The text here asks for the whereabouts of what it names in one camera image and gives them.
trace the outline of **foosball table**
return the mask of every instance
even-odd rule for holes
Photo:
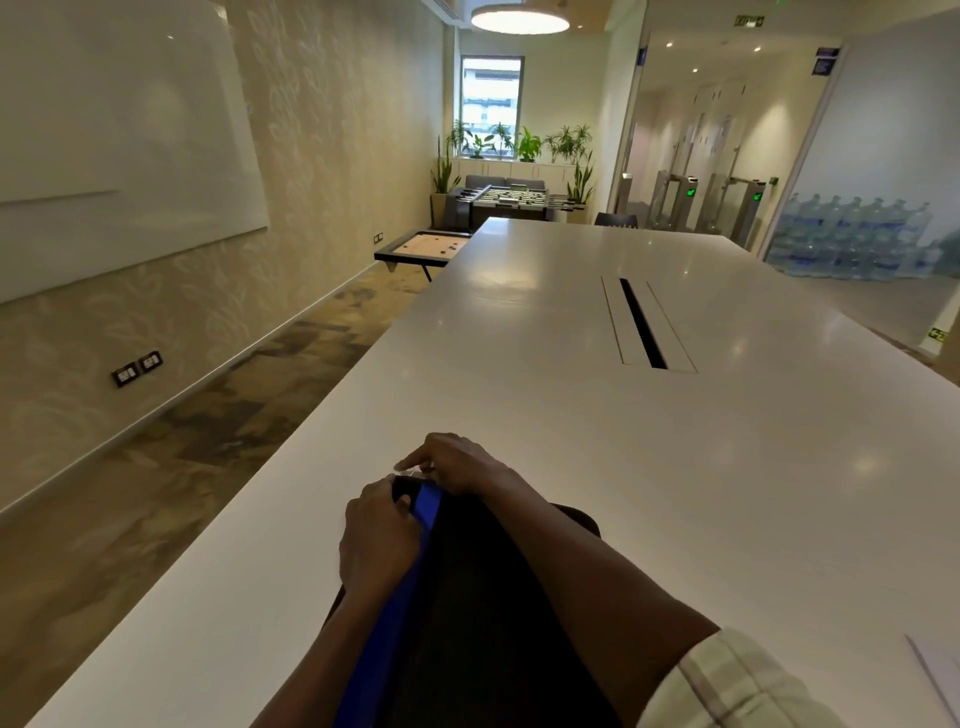
[[[549,220],[549,210],[570,211],[573,203],[566,195],[551,195],[545,189],[531,189],[525,184],[500,187],[488,184],[480,189],[465,189],[457,204],[468,206],[470,230],[475,231],[492,217],[519,220]]]

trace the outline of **patterned wallpaper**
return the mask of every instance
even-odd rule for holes
[[[420,0],[226,7],[271,227],[0,305],[0,508],[361,271],[376,233],[429,223],[439,19]],[[165,365],[115,389],[153,349]]]

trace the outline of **chair backrest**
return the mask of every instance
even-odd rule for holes
[[[546,189],[546,182],[543,180],[518,180],[510,177],[507,180],[507,186],[509,187],[511,184],[522,184],[527,189]]]
[[[604,228],[639,228],[636,215],[615,215],[612,212],[598,212],[594,225]]]
[[[467,180],[464,182],[467,186],[467,189],[480,189],[486,187],[488,184],[492,184],[495,187],[506,187],[507,178],[505,177],[485,177],[484,175],[467,175]]]

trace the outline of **window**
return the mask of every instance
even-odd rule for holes
[[[464,127],[483,137],[492,134],[498,124],[503,124],[511,142],[515,142],[523,58],[464,56],[463,67],[460,118],[464,120]],[[503,149],[499,137],[492,144],[495,149],[485,149],[484,157],[514,158],[513,151]]]

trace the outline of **baseboard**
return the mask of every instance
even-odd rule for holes
[[[303,311],[290,317],[289,319],[287,319],[285,322],[280,324],[278,327],[274,328],[272,331],[270,331],[266,335],[261,336],[255,342],[250,344],[248,347],[243,349],[241,352],[239,352],[235,356],[232,356],[230,359],[225,361],[219,367],[209,372],[208,374],[204,375],[203,377],[195,381],[190,386],[186,387],[186,389],[183,389],[180,392],[176,393],[169,400],[159,405],[158,407],[154,408],[153,410],[148,412],[146,415],[141,417],[136,422],[132,423],[131,425],[127,425],[122,430],[117,432],[115,435],[111,436],[110,438],[105,440],[103,443],[98,445],[96,448],[90,450],[84,455],[81,455],[79,458],[77,458],[72,463],[64,467],[62,470],[58,471],[57,473],[54,473],[53,475],[48,477],[46,480],[36,485],[30,491],[20,496],[17,500],[14,500],[12,503],[4,506],[3,508],[0,508],[0,525],[2,525],[9,518],[11,518],[15,513],[18,513],[21,509],[33,503],[35,500],[39,499],[40,497],[45,497],[51,492],[53,492],[54,490],[56,490],[57,486],[60,483],[67,480],[70,474],[78,470],[83,465],[89,463],[92,460],[95,460],[97,457],[99,457],[100,455],[103,455],[108,450],[111,450],[119,447],[120,445],[123,445],[125,442],[130,440],[135,434],[140,432],[144,427],[149,425],[151,422],[153,422],[157,417],[162,415],[164,412],[177,406],[178,404],[186,400],[191,395],[203,389],[207,384],[209,384],[211,381],[216,379],[218,376],[225,373],[234,364],[250,356],[261,345],[265,344],[271,339],[276,338],[281,333],[283,333],[283,331],[285,331],[287,328],[289,328],[294,323],[296,323],[299,319],[309,314],[315,308],[318,308],[319,306],[323,305],[324,303],[329,301],[331,298],[336,296],[341,291],[350,287],[356,280],[366,275],[370,271],[370,269],[376,264],[377,264],[376,261],[371,263],[362,271],[360,271],[360,273],[358,273],[356,276],[354,276],[350,280],[344,281],[343,283],[338,285],[336,288],[334,288],[332,291],[324,295],[322,298],[318,299],[317,301],[307,306]]]

